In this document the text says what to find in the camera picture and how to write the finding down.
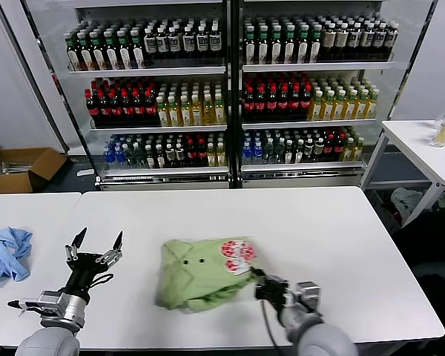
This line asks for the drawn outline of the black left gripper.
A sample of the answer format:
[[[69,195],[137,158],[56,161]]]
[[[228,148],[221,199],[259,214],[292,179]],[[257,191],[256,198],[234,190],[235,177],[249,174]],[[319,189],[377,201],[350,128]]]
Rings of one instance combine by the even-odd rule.
[[[65,284],[65,294],[77,297],[89,297],[89,291],[111,280],[108,264],[115,264],[122,257],[123,231],[119,232],[113,248],[104,254],[78,253],[85,238],[87,228],[84,227],[70,245],[65,245],[68,266],[71,275]]]

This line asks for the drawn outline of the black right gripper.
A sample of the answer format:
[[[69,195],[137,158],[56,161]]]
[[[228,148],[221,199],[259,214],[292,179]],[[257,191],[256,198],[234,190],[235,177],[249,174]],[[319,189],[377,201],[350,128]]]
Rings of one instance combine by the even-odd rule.
[[[284,308],[294,301],[288,280],[277,276],[266,276],[260,268],[251,267],[250,271],[256,282],[254,292],[256,300],[268,301],[274,308]]]

